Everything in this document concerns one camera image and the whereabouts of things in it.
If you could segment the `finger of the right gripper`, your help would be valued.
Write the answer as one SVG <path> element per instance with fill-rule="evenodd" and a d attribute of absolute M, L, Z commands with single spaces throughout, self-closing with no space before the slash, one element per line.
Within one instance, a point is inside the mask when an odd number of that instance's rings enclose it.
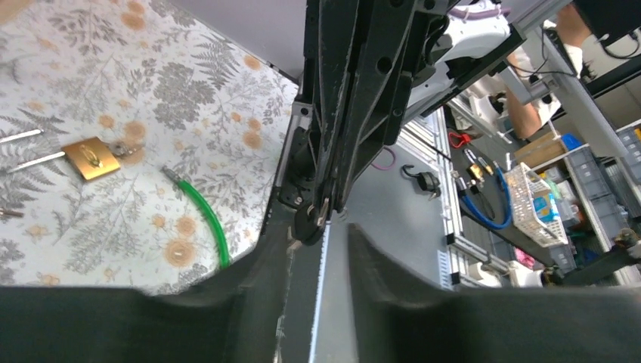
<path fill-rule="evenodd" d="M 372 1 L 309 1 L 305 11 L 303 99 L 311 105 L 309 161 L 312 198 L 300 209 L 306 223 L 323 223 L 344 210 L 355 181 L 373 161 L 359 133 L 373 96 L 354 101 Z"/>
<path fill-rule="evenodd" d="M 369 162 L 391 144 L 424 43 L 436 30 L 434 1 L 333 4 L 333 210 L 344 208 Z"/>

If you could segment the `small silver key pair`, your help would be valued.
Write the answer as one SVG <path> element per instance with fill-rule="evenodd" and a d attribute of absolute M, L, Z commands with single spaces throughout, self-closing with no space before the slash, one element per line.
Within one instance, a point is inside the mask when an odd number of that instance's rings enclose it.
<path fill-rule="evenodd" d="M 17 212 L 8 209 L 0 209 L 0 216 L 8 218 L 23 218 L 24 214 L 22 212 Z"/>

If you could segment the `green cable lock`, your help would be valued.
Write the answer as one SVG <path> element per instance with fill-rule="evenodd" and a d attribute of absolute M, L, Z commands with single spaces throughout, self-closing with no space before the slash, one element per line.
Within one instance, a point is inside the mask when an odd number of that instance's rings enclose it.
<path fill-rule="evenodd" d="M 205 197 L 185 178 L 167 166 L 161 167 L 161 172 L 171 180 L 200 210 L 206 224 L 214 237 L 218 251 L 218 265 L 220 268 L 227 268 L 231 264 L 227 238 L 217 214 L 209 205 Z"/>

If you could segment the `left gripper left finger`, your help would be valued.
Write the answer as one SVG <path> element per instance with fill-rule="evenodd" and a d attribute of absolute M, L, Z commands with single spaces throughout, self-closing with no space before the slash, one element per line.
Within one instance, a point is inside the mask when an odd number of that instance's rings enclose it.
<path fill-rule="evenodd" d="M 3 362 L 270 362 L 287 280 L 290 226 L 186 290 L 4 287 Z"/>

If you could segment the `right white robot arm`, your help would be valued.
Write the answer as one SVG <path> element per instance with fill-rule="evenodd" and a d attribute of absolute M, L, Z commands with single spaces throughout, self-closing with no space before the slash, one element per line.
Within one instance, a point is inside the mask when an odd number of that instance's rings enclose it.
<path fill-rule="evenodd" d="M 295 222 L 319 228 L 393 144 L 408 107 L 433 110 L 520 42 L 499 1 L 309 1 L 302 91 L 308 125 L 290 154 Z"/>

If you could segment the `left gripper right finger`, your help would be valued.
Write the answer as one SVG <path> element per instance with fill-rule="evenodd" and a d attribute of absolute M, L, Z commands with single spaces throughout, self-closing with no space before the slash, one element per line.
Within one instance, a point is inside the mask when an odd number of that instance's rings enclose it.
<path fill-rule="evenodd" d="M 638 362 L 631 289 L 437 288 L 348 227 L 361 362 Z"/>

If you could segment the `black headed keys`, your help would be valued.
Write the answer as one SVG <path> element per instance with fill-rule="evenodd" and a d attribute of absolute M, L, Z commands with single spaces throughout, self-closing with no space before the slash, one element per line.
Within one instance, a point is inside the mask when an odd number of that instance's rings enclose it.
<path fill-rule="evenodd" d="M 317 198 L 312 196 L 308 201 L 285 204 L 287 210 L 293 214 L 291 225 L 288 231 L 289 253 L 293 253 L 300 247 L 314 246 L 321 240 L 330 216 L 329 199 L 317 205 Z"/>

